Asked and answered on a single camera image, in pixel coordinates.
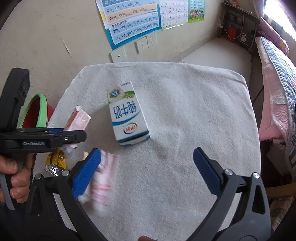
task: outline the wall socket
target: wall socket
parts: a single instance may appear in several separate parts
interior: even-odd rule
[[[126,60],[126,53],[124,52],[124,48],[121,47],[119,49],[114,50],[110,53],[113,63],[123,62]]]
[[[138,49],[138,53],[147,49],[148,48],[147,38],[144,37],[144,38],[141,38],[140,40],[136,41],[136,46]]]
[[[157,44],[156,32],[147,35],[148,48]]]

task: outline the human hand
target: human hand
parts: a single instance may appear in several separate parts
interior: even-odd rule
[[[16,199],[18,203],[28,200],[31,168],[33,164],[33,154],[27,154],[24,160],[22,170],[17,173],[17,163],[13,159],[0,156],[0,172],[13,175],[10,179],[11,185],[10,195]],[[0,202],[5,202],[5,197],[0,187]]]
[[[138,241],[156,241],[155,239],[151,239],[147,236],[141,236],[138,238]]]

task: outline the table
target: table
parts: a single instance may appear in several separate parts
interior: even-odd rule
[[[107,89],[132,81],[151,139],[123,148],[115,140]],[[236,72],[180,63],[112,63],[84,67],[59,101],[50,127],[63,127],[76,105],[92,117],[87,140],[67,158],[98,147],[121,155],[114,209],[106,218],[84,209],[110,241],[186,240],[216,197],[193,163],[202,147],[211,159],[238,175],[260,172],[255,115],[244,78]],[[43,173],[46,154],[37,155],[34,175]],[[223,227],[231,221],[238,196]],[[66,226],[73,228],[56,197]]]

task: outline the plaid fabric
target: plaid fabric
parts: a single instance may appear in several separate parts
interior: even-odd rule
[[[289,113],[289,134],[286,143],[285,159],[292,179],[296,178],[296,67],[291,60],[280,51],[272,42],[261,37],[262,43],[268,53],[281,85],[286,94],[287,107]]]
[[[279,226],[284,216],[290,209],[292,203],[295,200],[295,196],[287,198],[279,198],[272,201],[270,205],[271,227],[275,231]]]

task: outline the snack package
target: snack package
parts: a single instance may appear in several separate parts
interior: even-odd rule
[[[50,153],[47,156],[44,170],[46,170],[47,172],[57,177],[65,169],[66,169],[65,154],[62,150],[57,148],[54,152]]]
[[[64,128],[64,131],[85,130],[90,120],[91,117],[81,108],[81,106],[76,106],[66,124],[66,127]],[[64,145],[61,147],[61,150],[65,154],[68,154],[75,148],[77,148],[77,143]]]
[[[120,156],[101,151],[101,162],[83,195],[78,196],[82,204],[91,201],[93,209],[101,217],[110,214],[114,205],[115,183]]]

